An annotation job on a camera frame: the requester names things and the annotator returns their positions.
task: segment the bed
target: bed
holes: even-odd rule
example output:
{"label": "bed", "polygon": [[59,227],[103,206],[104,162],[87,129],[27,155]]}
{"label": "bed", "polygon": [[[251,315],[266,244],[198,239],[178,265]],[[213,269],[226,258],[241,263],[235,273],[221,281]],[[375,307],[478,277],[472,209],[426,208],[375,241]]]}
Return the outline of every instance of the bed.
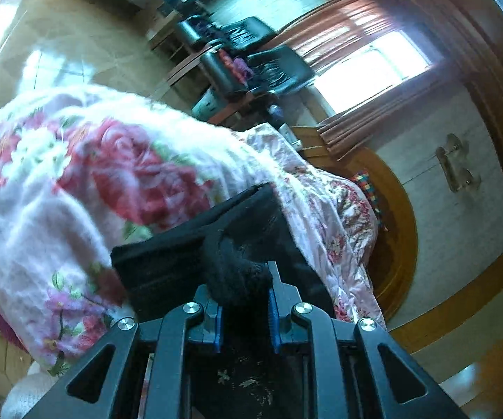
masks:
{"label": "bed", "polygon": [[389,320],[403,303],[416,267],[416,221],[407,193],[387,164],[371,149],[360,147],[335,161],[314,127],[295,126],[292,130],[302,142],[304,158],[315,167],[347,178],[362,170],[370,175],[387,231],[379,232],[367,270],[378,304]]}

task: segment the tiled floor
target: tiled floor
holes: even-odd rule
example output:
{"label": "tiled floor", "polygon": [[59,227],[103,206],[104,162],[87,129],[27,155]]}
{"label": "tiled floor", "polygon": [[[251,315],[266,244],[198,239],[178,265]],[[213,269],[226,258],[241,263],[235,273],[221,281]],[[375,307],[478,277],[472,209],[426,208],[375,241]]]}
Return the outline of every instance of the tiled floor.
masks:
{"label": "tiled floor", "polygon": [[461,326],[413,354],[438,382],[480,359],[503,338],[503,290]]}
{"label": "tiled floor", "polygon": [[[148,96],[172,66],[128,21],[84,0],[0,1],[0,108],[24,91],[80,83]],[[191,108],[172,90],[163,100]]]}

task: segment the colorful pillow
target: colorful pillow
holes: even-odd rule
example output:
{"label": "colorful pillow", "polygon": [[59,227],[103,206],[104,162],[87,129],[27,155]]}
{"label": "colorful pillow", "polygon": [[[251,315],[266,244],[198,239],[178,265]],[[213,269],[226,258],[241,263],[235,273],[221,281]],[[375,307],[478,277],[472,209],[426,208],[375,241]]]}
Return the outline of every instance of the colorful pillow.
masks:
{"label": "colorful pillow", "polygon": [[378,224],[381,229],[387,231],[386,226],[384,225],[382,210],[378,208],[378,197],[376,196],[376,190],[374,189],[373,184],[370,182],[370,176],[366,170],[361,170],[350,180],[361,188],[362,192],[366,196],[366,198],[370,201],[370,205],[372,205],[372,209],[374,210],[374,214],[378,219]]}

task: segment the floral bedsheet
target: floral bedsheet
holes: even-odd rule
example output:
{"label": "floral bedsheet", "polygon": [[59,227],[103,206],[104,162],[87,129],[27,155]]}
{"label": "floral bedsheet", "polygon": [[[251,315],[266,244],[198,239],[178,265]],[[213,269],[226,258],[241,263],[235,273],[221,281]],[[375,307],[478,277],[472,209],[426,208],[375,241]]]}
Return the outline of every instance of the floral bedsheet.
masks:
{"label": "floral bedsheet", "polygon": [[384,324],[365,266],[375,215],[270,125],[236,133],[99,86],[33,92],[0,110],[0,313],[52,374],[132,316],[111,267],[142,241],[271,182],[339,318]]}

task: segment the chair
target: chair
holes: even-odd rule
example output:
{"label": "chair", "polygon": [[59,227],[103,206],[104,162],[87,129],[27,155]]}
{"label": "chair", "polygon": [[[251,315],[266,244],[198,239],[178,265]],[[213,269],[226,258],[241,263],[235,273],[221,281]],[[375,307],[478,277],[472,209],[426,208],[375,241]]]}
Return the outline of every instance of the chair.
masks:
{"label": "chair", "polygon": [[210,106],[216,111],[213,116],[206,118],[210,124],[220,124],[258,97],[280,97],[295,93],[308,85],[315,76],[314,71],[294,50],[279,46],[247,58],[247,64],[254,75],[244,85],[219,59],[217,51],[221,47],[223,46],[214,47],[201,57],[202,68],[211,80],[216,95],[227,101],[222,107]]}
{"label": "chair", "polygon": [[206,17],[193,15],[178,22],[175,33],[191,50],[199,51],[206,44],[224,44],[234,55],[253,52],[275,37],[275,31],[257,17],[218,28]]}

